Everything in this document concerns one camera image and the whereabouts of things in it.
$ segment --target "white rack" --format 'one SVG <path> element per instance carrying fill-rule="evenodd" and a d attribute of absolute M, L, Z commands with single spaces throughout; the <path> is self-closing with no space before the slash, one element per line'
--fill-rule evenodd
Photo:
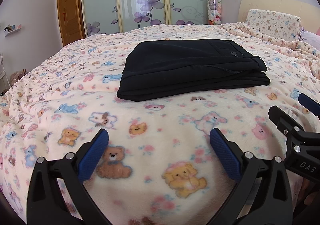
<path fill-rule="evenodd" d="M 6 30 L 4 31 L 4 37 L 6 37 L 6 36 L 8 36 L 8 35 L 10 35 L 10 34 L 13 34 L 13 33 L 15 33 L 15 32 L 18 32 L 18 31 L 20 31 L 20 30 L 21 30 L 21 24 L 18 25 L 17 28 L 14 29 L 14 30 L 12 30 L 12 31 L 9 31 L 9 32 L 8 32 L 8 29 L 6 29 Z"/>

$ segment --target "bed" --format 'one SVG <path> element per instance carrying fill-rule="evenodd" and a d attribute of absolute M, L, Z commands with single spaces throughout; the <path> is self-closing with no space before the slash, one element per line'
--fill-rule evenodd
<path fill-rule="evenodd" d="M 271 84 L 145 102 L 117 98 L 125 59 L 138 43 L 204 38 L 233 40 L 260 56 Z M 0 189 L 26 221 L 36 159 L 76 152 L 105 128 L 109 151 L 84 185 L 112 224 L 205 224 L 234 186 L 210 147 L 210 130 L 218 127 L 259 158 L 284 158 L 285 136 L 268 119 L 268 109 L 277 105 L 306 131 L 320 132 L 319 120 L 297 101 L 300 93 L 320 100 L 319 62 L 320 51 L 309 44 L 270 37 L 245 23 L 149 26 L 69 44 L 0 97 Z M 109 154 L 120 173 L 106 173 Z M 182 168 L 199 182 L 191 193 L 168 185 L 167 176 Z M 302 178 L 288 175 L 295 203 Z M 63 181 L 59 185 L 78 217 Z"/>

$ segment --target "purple flower decal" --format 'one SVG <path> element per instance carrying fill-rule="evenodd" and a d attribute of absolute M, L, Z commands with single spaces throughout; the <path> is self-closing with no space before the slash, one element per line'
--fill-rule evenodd
<path fill-rule="evenodd" d="M 99 33 L 100 28 L 98 28 L 98 26 L 100 26 L 99 22 L 93 22 L 92 25 L 89 23 L 86 23 L 88 36 L 90 36 L 92 32 L 94 32 L 95 34 Z"/>
<path fill-rule="evenodd" d="M 150 25 L 151 25 L 151 26 L 161 25 L 161 21 L 160 21 L 159 19 L 152 20 L 152 21 L 150 22 Z"/>
<path fill-rule="evenodd" d="M 148 17 L 149 13 L 147 12 L 143 12 L 143 13 L 135 12 L 133 15 L 136 17 L 133 21 L 138 23 L 138 28 L 140 28 L 140 23 L 142 20 L 145 22 L 148 22 L 150 20 L 150 17 Z"/>
<path fill-rule="evenodd" d="M 183 20 L 178 20 L 178 21 L 176 22 L 176 24 L 177 24 L 177 25 L 194 25 L 194 23 L 191 22 L 191 21 L 188 21 L 188 22 L 185 23 Z"/>
<path fill-rule="evenodd" d="M 152 8 L 156 8 L 156 9 L 164 8 L 164 4 L 159 1 L 160 0 L 137 0 L 137 3 L 144 5 L 140 8 L 141 11 L 151 11 Z"/>

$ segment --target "folded black pants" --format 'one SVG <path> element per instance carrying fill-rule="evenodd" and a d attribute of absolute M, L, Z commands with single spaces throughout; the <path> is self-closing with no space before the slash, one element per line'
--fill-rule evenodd
<path fill-rule="evenodd" d="M 233 41 L 141 42 L 128 55 L 117 97 L 132 101 L 269 85 L 267 67 Z"/>

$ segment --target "metal screw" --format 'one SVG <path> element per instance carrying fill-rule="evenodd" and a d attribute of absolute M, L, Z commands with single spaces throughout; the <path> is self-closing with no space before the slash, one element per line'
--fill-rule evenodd
<path fill-rule="evenodd" d="M 253 158 L 253 154 L 252 154 L 251 152 L 245 152 L 245 153 L 244 153 L 244 156 L 245 156 L 246 158 L 248 158 L 248 159 Z"/>
<path fill-rule="evenodd" d="M 278 162 L 278 163 L 281 163 L 281 162 L 282 162 L 282 159 L 281 159 L 281 157 L 276 156 L 276 157 L 275 157 L 275 161 Z"/>
<path fill-rule="evenodd" d="M 68 160 L 71 160 L 73 157 L 75 156 L 75 154 L 74 153 L 67 153 L 66 154 L 66 159 L 68 159 Z"/>
<path fill-rule="evenodd" d="M 43 161 L 44 161 L 44 157 L 42 156 L 37 159 L 38 164 L 43 163 Z"/>
<path fill-rule="evenodd" d="M 294 146 L 294 151 L 296 151 L 297 153 L 300 152 L 300 147 L 299 146 Z"/>

